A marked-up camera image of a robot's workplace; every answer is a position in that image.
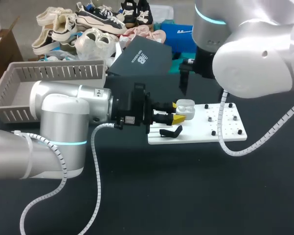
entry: black table surface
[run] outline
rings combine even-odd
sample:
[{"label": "black table surface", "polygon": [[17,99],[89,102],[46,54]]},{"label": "black table surface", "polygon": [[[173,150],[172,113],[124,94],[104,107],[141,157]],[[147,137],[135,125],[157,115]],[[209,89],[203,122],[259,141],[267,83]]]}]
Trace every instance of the black table surface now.
[{"label": "black table surface", "polygon": [[[107,78],[114,94],[146,84],[158,101],[184,98],[179,76]],[[186,98],[217,103],[216,81],[191,75]],[[239,99],[248,139],[230,142],[241,150],[262,137],[294,105],[294,93]],[[3,125],[38,133],[38,124]],[[294,117],[258,150],[230,157],[218,143],[149,145],[145,129],[103,129],[95,139],[102,200],[86,234],[96,235],[294,235]],[[19,220],[33,199],[59,180],[0,181],[0,235],[19,234]],[[83,173],[56,196],[27,214],[28,235],[76,235],[96,204],[97,185],[88,143]]]}]

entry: shoe box lid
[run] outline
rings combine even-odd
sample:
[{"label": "shoe box lid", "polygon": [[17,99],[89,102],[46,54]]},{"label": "shoe box lid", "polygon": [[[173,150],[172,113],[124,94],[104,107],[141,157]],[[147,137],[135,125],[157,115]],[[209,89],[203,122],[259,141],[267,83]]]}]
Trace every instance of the shoe box lid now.
[{"label": "shoe box lid", "polygon": [[19,17],[9,29],[0,30],[0,79],[11,62],[22,62],[23,57],[17,45],[12,29]]},{"label": "shoe box lid", "polygon": [[167,74],[171,65],[171,47],[136,36],[108,73],[120,76]]}]

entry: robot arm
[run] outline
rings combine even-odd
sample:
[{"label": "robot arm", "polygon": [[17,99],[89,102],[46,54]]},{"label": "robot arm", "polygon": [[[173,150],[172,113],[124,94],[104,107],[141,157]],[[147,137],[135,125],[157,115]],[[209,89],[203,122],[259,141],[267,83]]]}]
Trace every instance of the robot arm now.
[{"label": "robot arm", "polygon": [[294,0],[197,0],[195,9],[197,73],[241,98],[294,90]]},{"label": "robot arm", "polygon": [[[154,115],[153,110],[168,114]],[[40,135],[62,153],[68,178],[83,171],[89,123],[116,121],[119,129],[123,124],[143,124],[149,133],[153,122],[172,125],[186,118],[173,114],[173,102],[153,102],[144,84],[138,83],[132,92],[116,98],[110,89],[38,81],[30,94],[30,111],[41,121]],[[61,165],[48,146],[20,132],[0,130],[0,179],[61,177]]]}]

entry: mounting hole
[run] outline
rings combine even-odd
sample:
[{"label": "mounting hole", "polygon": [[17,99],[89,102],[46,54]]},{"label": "mounting hole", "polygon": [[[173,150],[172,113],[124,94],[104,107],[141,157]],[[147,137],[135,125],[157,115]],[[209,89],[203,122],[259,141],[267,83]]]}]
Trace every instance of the mounting hole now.
[{"label": "mounting hole", "polygon": [[267,50],[265,50],[265,51],[262,52],[262,57],[263,57],[263,58],[266,58],[267,55],[268,55],[268,51],[267,51]]}]

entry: gray plastic basket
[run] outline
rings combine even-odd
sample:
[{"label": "gray plastic basket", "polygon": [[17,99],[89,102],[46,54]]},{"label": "gray plastic basket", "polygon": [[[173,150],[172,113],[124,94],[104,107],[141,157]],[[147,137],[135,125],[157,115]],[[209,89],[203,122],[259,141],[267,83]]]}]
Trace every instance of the gray plastic basket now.
[{"label": "gray plastic basket", "polygon": [[0,119],[4,123],[35,122],[29,96],[36,81],[60,81],[103,88],[105,61],[11,63],[0,79]]}]

